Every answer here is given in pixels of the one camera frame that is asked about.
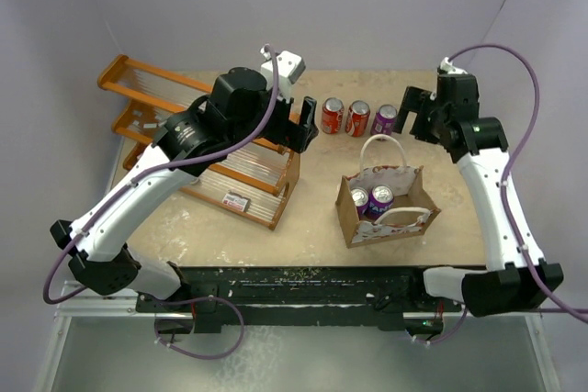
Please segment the red cola can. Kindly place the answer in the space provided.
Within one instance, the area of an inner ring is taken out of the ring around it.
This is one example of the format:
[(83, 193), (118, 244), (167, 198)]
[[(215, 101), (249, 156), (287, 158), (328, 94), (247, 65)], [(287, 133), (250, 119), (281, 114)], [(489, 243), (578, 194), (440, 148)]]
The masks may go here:
[(361, 137), (367, 127), (370, 107), (363, 100), (354, 101), (348, 108), (345, 121), (345, 133), (351, 137)]
[(338, 133), (342, 126), (344, 112), (345, 106), (339, 98), (327, 98), (322, 105), (321, 130), (326, 134)]

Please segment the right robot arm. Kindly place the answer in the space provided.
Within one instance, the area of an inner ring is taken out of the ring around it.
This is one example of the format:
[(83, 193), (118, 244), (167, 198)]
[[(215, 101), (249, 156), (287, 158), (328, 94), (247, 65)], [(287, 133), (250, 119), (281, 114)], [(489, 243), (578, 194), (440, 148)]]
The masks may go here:
[(480, 117), (479, 97), (476, 77), (444, 59), (435, 91), (406, 88), (392, 129), (401, 133), (414, 114), (411, 135), (441, 145), (450, 155), (469, 190), (485, 249), (482, 271), (451, 266), (425, 270), (408, 290), (410, 303), (419, 310), (429, 310), (445, 297), (477, 318), (530, 311), (564, 279), (560, 264), (546, 261), (528, 227), (507, 170), (511, 156), (502, 123)]

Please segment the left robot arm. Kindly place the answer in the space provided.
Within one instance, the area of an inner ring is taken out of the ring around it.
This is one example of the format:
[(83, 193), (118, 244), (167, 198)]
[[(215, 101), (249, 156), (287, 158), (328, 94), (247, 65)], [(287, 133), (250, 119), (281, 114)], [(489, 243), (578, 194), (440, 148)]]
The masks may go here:
[(102, 200), (74, 221), (56, 221), (51, 236), (82, 289), (109, 296), (128, 288), (157, 298), (169, 311), (184, 308), (189, 284), (174, 263), (144, 258), (130, 235), (178, 189), (212, 164), (256, 139), (297, 153), (317, 136), (317, 103), (305, 98), (291, 121), (291, 87), (306, 69), (301, 56), (261, 49), (259, 70), (235, 67), (218, 76), (210, 92), (171, 114), (134, 168)]

